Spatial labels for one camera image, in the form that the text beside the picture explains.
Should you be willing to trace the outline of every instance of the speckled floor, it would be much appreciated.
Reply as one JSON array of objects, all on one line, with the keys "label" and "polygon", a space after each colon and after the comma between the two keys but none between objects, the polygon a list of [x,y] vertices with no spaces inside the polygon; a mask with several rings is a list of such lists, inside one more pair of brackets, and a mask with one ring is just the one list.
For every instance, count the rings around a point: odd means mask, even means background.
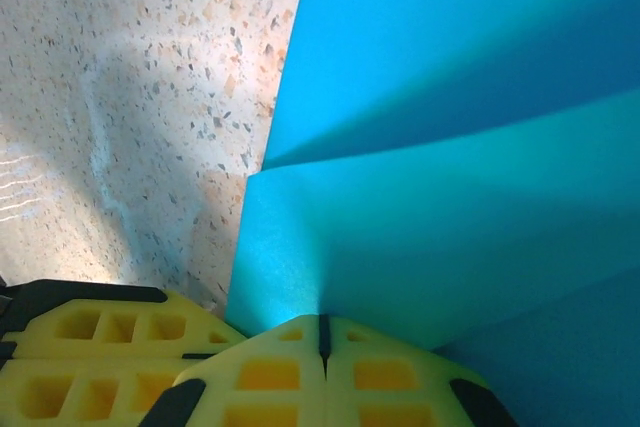
[{"label": "speckled floor", "polygon": [[0,273],[224,307],[298,0],[2,0]]}]

